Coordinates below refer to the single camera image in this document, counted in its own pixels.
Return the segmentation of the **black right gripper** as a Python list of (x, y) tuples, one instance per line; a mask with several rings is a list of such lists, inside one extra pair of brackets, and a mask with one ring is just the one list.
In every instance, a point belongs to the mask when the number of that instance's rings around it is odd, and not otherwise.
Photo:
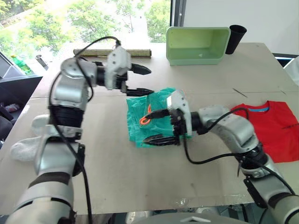
[(145, 138), (142, 142), (152, 146), (180, 145), (180, 139), (186, 136), (186, 122), (184, 113), (180, 109), (169, 112), (168, 109), (155, 110), (146, 115), (146, 119), (160, 119), (171, 115), (173, 136), (165, 137), (162, 134)]

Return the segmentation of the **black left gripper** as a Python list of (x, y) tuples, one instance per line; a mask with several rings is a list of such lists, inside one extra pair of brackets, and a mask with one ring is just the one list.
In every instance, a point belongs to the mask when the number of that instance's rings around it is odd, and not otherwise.
[(154, 93), (153, 90), (145, 88), (128, 89), (126, 82), (128, 80), (128, 71), (135, 74), (147, 75), (151, 70), (143, 65), (132, 63), (128, 66), (116, 65), (112, 70), (113, 89), (118, 89), (128, 97), (142, 97)]

